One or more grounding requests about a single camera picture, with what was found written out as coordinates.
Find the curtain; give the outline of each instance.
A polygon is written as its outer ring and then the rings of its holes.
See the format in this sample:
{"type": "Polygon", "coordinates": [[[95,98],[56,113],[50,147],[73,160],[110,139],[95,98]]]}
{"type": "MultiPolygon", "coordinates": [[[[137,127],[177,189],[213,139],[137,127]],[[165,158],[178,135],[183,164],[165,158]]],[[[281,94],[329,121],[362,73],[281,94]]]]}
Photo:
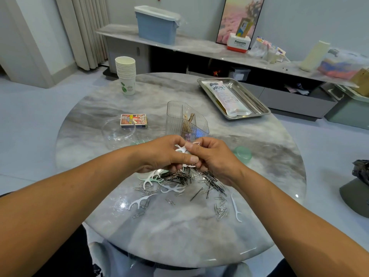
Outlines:
{"type": "Polygon", "coordinates": [[[109,23],[105,0],[56,1],[77,65],[97,68],[107,59],[104,38],[96,33],[109,23]]]}

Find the tiled floor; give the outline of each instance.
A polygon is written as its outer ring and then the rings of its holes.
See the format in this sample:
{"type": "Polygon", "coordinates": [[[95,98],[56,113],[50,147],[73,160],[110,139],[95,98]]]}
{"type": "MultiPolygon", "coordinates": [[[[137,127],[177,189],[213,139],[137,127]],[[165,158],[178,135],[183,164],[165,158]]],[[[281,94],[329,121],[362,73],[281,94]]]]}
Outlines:
{"type": "MultiPolygon", "coordinates": [[[[55,141],[68,112],[87,93],[107,85],[102,72],[78,71],[51,89],[0,78],[0,194],[51,176],[55,141]]],[[[307,173],[305,206],[369,250],[369,219],[348,208],[339,187],[353,179],[352,162],[369,158],[369,131],[318,120],[277,116],[303,157],[307,173]]],[[[92,240],[99,236],[89,231],[92,240]]],[[[277,247],[247,261],[264,277],[282,259],[277,247]]]]}

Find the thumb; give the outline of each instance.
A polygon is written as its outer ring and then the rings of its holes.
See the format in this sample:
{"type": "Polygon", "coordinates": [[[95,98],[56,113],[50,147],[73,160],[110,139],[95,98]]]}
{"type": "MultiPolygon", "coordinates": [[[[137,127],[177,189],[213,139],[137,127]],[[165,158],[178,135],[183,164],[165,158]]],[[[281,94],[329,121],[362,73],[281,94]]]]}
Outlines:
{"type": "Polygon", "coordinates": [[[186,165],[192,165],[198,163],[199,158],[195,155],[191,154],[184,154],[179,151],[175,151],[173,153],[171,162],[172,163],[179,163],[179,164],[186,164],[186,165]]]}
{"type": "Polygon", "coordinates": [[[204,147],[201,147],[201,146],[193,144],[193,143],[186,143],[185,148],[191,154],[197,155],[199,158],[202,158],[205,161],[209,158],[210,149],[206,149],[204,147]]]}

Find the marble countertop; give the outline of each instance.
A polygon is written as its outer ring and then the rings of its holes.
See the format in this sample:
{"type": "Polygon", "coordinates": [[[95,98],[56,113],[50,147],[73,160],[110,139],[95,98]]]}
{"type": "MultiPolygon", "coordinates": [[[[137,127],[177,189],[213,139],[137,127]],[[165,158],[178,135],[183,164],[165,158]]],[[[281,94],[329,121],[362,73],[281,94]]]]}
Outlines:
{"type": "Polygon", "coordinates": [[[256,59],[247,55],[246,53],[239,53],[227,50],[225,45],[221,45],[211,41],[195,39],[192,37],[181,35],[179,32],[177,32],[177,37],[174,45],[164,45],[162,43],[153,42],[150,40],[140,38],[138,36],[137,25],[109,24],[99,29],[97,33],[108,37],[144,43],[151,46],[158,46],[161,48],[171,49],[173,51],[186,52],[194,55],[224,60],[251,67],[271,70],[279,73],[290,74],[313,80],[319,80],[322,82],[335,83],[344,86],[350,86],[353,88],[358,87],[355,83],[339,78],[328,77],[326,75],[323,75],[319,71],[316,72],[302,71],[300,68],[298,68],[298,64],[300,63],[298,61],[292,61],[291,63],[277,62],[275,64],[267,64],[266,62],[260,59],[256,59]]]}
{"type": "MultiPolygon", "coordinates": [[[[122,113],[145,113],[148,128],[137,129],[139,139],[165,134],[166,108],[171,100],[182,101],[205,116],[210,135],[223,139],[234,149],[251,149],[248,166],[265,176],[302,204],[306,193],[306,174],[300,152],[274,115],[236,121],[224,119],[197,83],[198,77],[176,73],[140,74],[136,93],[125,96],[114,81],[84,97],[64,120],[57,138],[58,172],[66,171],[108,152],[101,126],[122,113]]],[[[260,254],[274,245],[259,219],[243,197],[228,188],[229,216],[217,221],[214,197],[218,192],[198,194],[205,185],[192,183],[184,195],[174,192],[153,195],[145,215],[133,219],[138,211],[128,206],[141,197],[133,187],[141,181],[132,175],[113,190],[87,218],[86,223],[121,249],[162,264],[180,267],[207,267],[236,263],[260,254]],[[242,223],[235,218],[231,194],[242,223]],[[175,206],[168,204],[171,199],[175,206]]]]}

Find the small card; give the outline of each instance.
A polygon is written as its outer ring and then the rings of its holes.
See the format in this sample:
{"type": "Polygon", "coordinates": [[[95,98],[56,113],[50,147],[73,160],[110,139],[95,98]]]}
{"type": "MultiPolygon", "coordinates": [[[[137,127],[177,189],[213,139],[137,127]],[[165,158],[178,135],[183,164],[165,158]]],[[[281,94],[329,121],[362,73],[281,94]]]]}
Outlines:
{"type": "Polygon", "coordinates": [[[136,125],[136,128],[147,128],[147,118],[146,114],[122,114],[121,117],[129,117],[132,121],[127,121],[126,119],[120,120],[120,126],[122,128],[130,128],[132,122],[136,125]]]}

